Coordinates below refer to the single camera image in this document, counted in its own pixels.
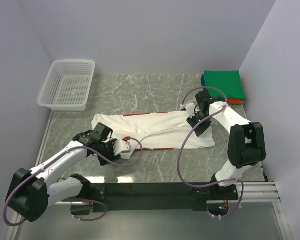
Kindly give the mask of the white t shirt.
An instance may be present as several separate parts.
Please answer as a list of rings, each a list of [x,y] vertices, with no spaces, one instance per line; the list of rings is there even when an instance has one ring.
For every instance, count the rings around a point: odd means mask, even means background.
[[[180,149],[192,130],[186,111],[143,113],[131,115],[96,114],[91,122],[113,130],[113,137],[132,137],[139,140],[145,149]]]

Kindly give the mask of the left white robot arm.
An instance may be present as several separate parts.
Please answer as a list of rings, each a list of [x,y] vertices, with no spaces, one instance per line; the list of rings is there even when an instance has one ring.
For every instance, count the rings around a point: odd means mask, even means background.
[[[44,163],[30,170],[16,171],[5,200],[4,222],[13,225],[7,218],[8,208],[25,221],[34,222],[48,207],[68,198],[92,202],[91,183],[85,177],[74,174],[61,182],[58,177],[90,155],[97,155],[100,165],[104,166],[117,161],[124,150],[131,150],[128,142],[112,138],[112,134],[111,128],[99,123],[93,130],[77,134],[63,150]]]

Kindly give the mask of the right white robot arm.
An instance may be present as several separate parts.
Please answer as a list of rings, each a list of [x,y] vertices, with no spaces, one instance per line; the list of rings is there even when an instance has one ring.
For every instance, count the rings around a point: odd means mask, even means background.
[[[192,130],[187,141],[195,133],[200,137],[215,119],[229,133],[227,162],[211,178],[211,182],[194,185],[182,180],[184,184],[196,189],[209,188],[212,198],[220,200],[227,194],[227,187],[235,184],[243,173],[266,158],[264,128],[260,122],[251,122],[240,116],[223,97],[211,97],[208,91],[200,91],[195,96],[198,111],[187,122]]]

